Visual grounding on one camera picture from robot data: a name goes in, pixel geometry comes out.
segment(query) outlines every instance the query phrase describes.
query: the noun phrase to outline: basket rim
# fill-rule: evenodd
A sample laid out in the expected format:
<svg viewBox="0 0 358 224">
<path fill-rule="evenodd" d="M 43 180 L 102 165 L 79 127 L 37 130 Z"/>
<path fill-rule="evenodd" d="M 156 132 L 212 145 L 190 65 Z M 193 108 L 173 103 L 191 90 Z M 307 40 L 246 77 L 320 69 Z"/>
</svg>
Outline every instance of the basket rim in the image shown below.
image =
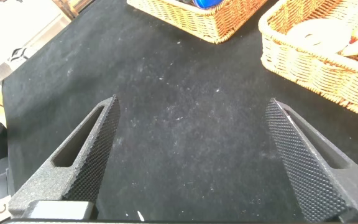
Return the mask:
<svg viewBox="0 0 358 224">
<path fill-rule="evenodd" d="M 213 6 L 211 8 L 207 8 L 207 9 L 201 9 L 201 8 L 196 7 L 196 6 L 185 4 L 185 3 L 177 1 L 177 0 L 158 0 L 158 1 L 165 2 L 165 3 L 170 4 L 172 6 L 179 7 L 181 9 L 191 11 L 193 13 L 197 13 L 199 15 L 211 16 L 211 15 L 215 15 L 215 13 L 217 13 L 221 8 L 223 8 L 224 6 L 226 6 L 231 1 L 234 1 L 234 0 L 223 0 L 222 2 L 217 4 L 216 6 Z"/>
<path fill-rule="evenodd" d="M 280 44 L 294 48 L 299 52 L 310 54 L 323 61 L 324 63 L 328 62 L 338 67 L 358 73 L 358 61 L 339 54 L 327 54 L 326 52 L 318 52 L 311 46 L 303 45 L 298 42 L 292 42 L 285 34 L 281 34 L 269 26 L 267 22 L 268 19 L 276 14 L 280 7 L 283 6 L 287 1 L 288 0 L 279 0 L 259 19 L 258 27 L 262 35 L 270 37 L 271 39 L 278 41 Z"/>
</svg>

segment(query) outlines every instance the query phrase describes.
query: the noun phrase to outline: black felt surface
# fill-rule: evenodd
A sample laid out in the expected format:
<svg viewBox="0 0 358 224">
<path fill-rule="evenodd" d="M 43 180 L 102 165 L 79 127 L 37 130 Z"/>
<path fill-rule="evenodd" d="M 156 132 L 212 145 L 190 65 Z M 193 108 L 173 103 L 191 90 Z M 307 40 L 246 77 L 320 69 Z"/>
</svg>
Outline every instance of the black felt surface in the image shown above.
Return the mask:
<svg viewBox="0 0 358 224">
<path fill-rule="evenodd" d="M 3 83 L 18 189 L 100 101 L 121 119 L 98 199 L 115 220 L 302 221 L 269 141 L 271 97 L 358 163 L 358 115 L 268 72 L 259 17 L 209 44 L 126 5 L 95 1 Z"/>
</svg>

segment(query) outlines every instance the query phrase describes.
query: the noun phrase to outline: wicker basket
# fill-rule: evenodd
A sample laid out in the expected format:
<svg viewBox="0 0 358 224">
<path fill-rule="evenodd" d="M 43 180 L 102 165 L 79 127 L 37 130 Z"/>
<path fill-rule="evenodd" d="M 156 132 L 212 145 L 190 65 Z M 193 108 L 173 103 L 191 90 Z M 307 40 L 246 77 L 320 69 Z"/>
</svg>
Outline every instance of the wicker basket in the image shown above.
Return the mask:
<svg viewBox="0 0 358 224">
<path fill-rule="evenodd" d="M 127 3 L 211 43 L 226 41 L 267 0 L 223 0 L 199 9 L 176 0 L 127 0 Z"/>
<path fill-rule="evenodd" d="M 262 63 L 321 96 L 358 113 L 358 56 L 317 52 L 290 42 L 286 33 L 296 24 L 336 18 L 358 27 L 358 0 L 279 0 L 259 21 Z"/>
</svg>

